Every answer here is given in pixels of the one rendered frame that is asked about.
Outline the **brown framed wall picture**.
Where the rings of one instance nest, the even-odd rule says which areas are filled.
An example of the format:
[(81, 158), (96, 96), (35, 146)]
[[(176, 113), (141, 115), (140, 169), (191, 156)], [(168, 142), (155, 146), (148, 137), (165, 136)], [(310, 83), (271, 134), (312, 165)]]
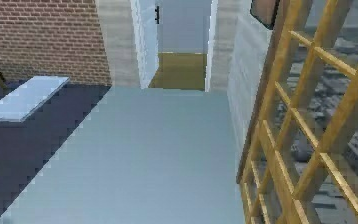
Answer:
[(280, 0), (252, 0), (250, 14), (266, 29), (275, 26)]

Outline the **yellow wooden shelf frame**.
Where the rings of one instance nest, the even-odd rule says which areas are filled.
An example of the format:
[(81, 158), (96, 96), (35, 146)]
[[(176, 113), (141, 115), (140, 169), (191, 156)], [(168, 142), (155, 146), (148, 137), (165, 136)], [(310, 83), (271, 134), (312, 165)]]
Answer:
[(240, 161), (245, 224), (358, 224), (358, 0), (280, 0)]

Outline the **white room door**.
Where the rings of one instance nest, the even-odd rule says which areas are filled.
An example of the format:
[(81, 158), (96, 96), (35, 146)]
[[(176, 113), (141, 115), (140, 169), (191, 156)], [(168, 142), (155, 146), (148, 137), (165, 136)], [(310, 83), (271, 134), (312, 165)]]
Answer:
[(140, 87), (148, 88), (159, 68), (155, 0), (130, 0)]

